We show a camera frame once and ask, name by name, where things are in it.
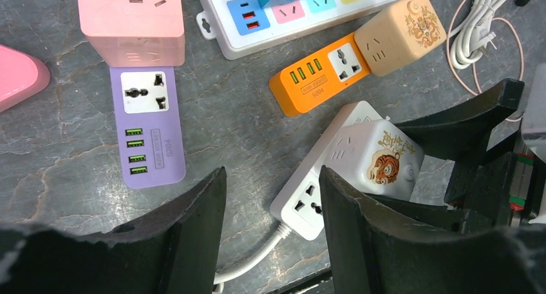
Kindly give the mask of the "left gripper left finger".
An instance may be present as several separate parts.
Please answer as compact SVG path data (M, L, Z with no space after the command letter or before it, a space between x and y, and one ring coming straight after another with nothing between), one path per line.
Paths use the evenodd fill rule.
M215 169L185 194L107 233L1 225L2 293L211 293L227 197Z

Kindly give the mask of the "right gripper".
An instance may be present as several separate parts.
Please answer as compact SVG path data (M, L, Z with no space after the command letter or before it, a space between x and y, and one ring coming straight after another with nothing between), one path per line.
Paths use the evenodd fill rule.
M461 104L395 126L428 156L482 161L491 131L518 109L524 88L525 82L505 78ZM515 153L507 152L481 167L469 183L450 183L464 191L459 209L385 196L375 196L375 200L414 221L462 235L509 223L528 224L539 216L545 164L526 146L520 131L514 136Z

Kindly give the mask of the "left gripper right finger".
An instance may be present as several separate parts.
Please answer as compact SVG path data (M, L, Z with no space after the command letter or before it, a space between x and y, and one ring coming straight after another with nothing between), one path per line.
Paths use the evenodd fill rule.
M460 235L356 191L332 169L320 190L336 293L544 293L545 227Z

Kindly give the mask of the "white cube socket adapter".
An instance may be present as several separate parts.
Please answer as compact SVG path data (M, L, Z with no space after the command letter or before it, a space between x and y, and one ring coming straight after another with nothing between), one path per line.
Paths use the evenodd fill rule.
M380 119L342 127L325 166L359 192L408 201L423 161L421 146Z

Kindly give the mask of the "tan cube socket adapter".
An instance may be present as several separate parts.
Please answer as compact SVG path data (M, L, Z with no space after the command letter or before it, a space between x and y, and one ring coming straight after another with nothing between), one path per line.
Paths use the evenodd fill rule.
M430 0L399 0L356 30L354 39L371 72L383 77L430 53L447 34Z

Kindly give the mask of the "pink cube socket adapter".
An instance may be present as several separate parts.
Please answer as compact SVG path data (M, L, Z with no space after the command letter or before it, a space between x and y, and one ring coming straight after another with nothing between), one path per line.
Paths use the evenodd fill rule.
M80 29L114 68L185 62L182 0L77 0Z

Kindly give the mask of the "white small power strip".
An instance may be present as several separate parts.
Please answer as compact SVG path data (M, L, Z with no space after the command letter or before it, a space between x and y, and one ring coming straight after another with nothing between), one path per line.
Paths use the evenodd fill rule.
M319 173L333 139L342 127L381 118L367 101L343 106L275 197L271 214L307 241L316 239L324 228Z

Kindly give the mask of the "purple power strip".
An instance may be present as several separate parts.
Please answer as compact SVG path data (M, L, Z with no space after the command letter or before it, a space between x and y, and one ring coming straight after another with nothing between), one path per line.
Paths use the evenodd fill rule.
M109 74L124 183L139 189L183 180L174 68L110 68Z

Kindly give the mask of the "orange power strip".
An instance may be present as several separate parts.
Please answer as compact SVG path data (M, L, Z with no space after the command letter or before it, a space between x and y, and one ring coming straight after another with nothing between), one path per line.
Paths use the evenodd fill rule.
M371 73L354 37L352 32L270 78L285 116L305 114Z

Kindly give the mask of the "white multicolour power strip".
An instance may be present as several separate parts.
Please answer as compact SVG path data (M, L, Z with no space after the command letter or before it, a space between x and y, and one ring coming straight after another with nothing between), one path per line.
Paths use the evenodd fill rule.
M398 0L296 0L260 7L258 0L199 0L202 35L235 60L382 10Z

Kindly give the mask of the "pink triangular socket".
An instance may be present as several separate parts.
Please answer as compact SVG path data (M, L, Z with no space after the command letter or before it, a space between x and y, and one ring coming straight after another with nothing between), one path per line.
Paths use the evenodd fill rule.
M50 71L39 59L1 45L1 112L44 90Z

